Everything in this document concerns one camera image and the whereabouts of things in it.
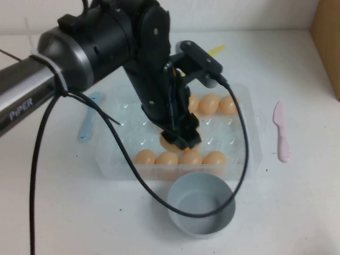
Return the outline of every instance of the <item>light blue bowl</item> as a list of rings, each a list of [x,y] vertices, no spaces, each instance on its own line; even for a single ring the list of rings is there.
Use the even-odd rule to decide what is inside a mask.
[[[232,190],[220,178],[208,173],[191,173],[179,178],[170,188],[167,202],[181,211],[192,214],[208,213],[224,204]],[[195,239],[207,239],[222,229],[235,214],[235,200],[222,212],[206,218],[189,218],[170,210],[175,225]]]

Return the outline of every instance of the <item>clear plastic egg tray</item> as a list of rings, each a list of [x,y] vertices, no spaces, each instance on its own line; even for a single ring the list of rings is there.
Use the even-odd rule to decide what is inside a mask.
[[[217,86],[205,88],[198,81],[189,85],[191,93],[201,99],[208,93],[216,93],[222,99],[229,95],[226,89]],[[257,132],[257,125],[248,89],[239,84],[232,86],[239,99],[241,111],[245,119],[250,143],[249,167],[246,177],[256,172],[262,160],[262,152]],[[114,127],[119,134],[127,152],[133,160],[138,152],[150,149],[158,157],[166,150],[160,145],[161,130],[153,125],[141,109],[139,98],[132,86],[115,87],[106,95],[101,107],[111,117],[122,123]],[[244,137],[238,115],[225,115],[217,112],[213,115],[200,114],[200,130],[202,145],[199,152],[203,158],[212,151],[221,151],[227,157],[227,165],[136,165],[138,172],[145,180],[175,181],[180,176],[191,172],[208,172],[224,180],[238,180],[244,165]],[[136,180],[126,163],[110,130],[100,121],[98,133],[97,163],[102,173],[112,180]]]

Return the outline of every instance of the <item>plastic spatula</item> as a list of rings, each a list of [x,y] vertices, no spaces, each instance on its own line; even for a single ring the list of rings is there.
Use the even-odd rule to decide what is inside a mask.
[[[289,162],[292,159],[292,153],[289,148],[287,133],[286,133],[286,122],[284,116],[284,104],[278,102],[273,116],[273,122],[278,127],[278,158],[282,162]]]

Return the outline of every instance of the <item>white tabletop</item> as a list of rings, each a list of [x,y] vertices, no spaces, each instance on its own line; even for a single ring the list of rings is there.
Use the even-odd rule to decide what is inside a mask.
[[[340,103],[307,31],[176,33],[216,58],[230,84],[246,85],[267,119],[263,160],[242,186],[229,226],[210,240],[192,240],[137,182],[103,179],[96,141],[79,143],[87,109],[61,99],[42,142],[36,189],[37,255],[339,254]],[[26,37],[0,37],[0,48],[26,57]],[[15,61],[0,54],[0,68]],[[114,88],[123,72],[94,90]],[[277,159],[273,110],[286,106],[293,161]],[[1,254],[29,254],[28,194],[33,145],[46,105],[0,138]],[[161,184],[153,188],[160,189]]]

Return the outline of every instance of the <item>orange egg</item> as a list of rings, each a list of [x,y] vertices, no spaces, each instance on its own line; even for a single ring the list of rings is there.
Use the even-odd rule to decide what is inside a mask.
[[[177,154],[174,154],[172,152],[164,152],[156,159],[157,165],[168,165],[168,166],[174,166],[179,163],[179,157]]]
[[[196,146],[193,147],[192,149],[185,148],[185,149],[184,149],[184,152],[188,152],[188,151],[192,151],[192,150],[197,151],[197,150],[199,150],[199,148],[201,148],[201,146],[202,146],[202,142],[200,142],[198,145],[196,145]]]
[[[171,151],[171,152],[181,152],[182,151],[176,145],[168,143],[162,135],[159,136],[159,142],[160,142],[160,145],[168,151]]]
[[[138,165],[136,166],[136,169],[144,180],[154,179],[155,170],[153,165]]]
[[[137,165],[153,165],[156,161],[156,155],[152,150],[141,150],[134,158]]]
[[[182,165],[201,165],[203,161],[202,154],[195,150],[190,150],[183,154],[179,164]]]
[[[219,96],[217,94],[206,94],[199,103],[200,111],[203,114],[210,115],[215,113],[219,104]]]
[[[189,112],[194,112],[198,108],[198,103],[200,102],[200,99],[196,94],[191,94],[189,97]]]
[[[203,164],[206,165],[226,165],[227,158],[223,152],[213,151],[209,153],[203,160]]]
[[[237,109],[231,96],[225,96],[224,98],[222,98],[222,100],[219,102],[219,110],[227,115],[237,114]]]
[[[180,175],[180,171],[176,168],[174,169],[159,169],[158,177],[162,181],[176,181]]]

